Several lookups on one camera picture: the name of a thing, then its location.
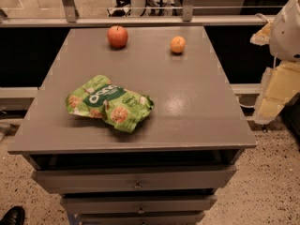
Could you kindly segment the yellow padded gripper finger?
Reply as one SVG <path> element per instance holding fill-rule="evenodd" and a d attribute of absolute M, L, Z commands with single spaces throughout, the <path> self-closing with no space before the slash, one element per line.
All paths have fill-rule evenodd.
<path fill-rule="evenodd" d="M 263 46 L 270 42 L 272 23 L 267 23 L 262 29 L 252 35 L 250 42 L 255 45 Z"/>
<path fill-rule="evenodd" d="M 281 61 L 276 68 L 268 67 L 262 75 L 260 94 L 254 105 L 254 122 L 269 124 L 299 92 L 299 62 Z"/>

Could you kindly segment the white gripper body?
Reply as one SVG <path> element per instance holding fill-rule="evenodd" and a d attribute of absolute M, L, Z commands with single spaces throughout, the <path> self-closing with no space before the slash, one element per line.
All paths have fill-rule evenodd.
<path fill-rule="evenodd" d="M 273 20 L 269 47 L 280 60 L 300 62 L 299 0 L 289 0 Z"/>

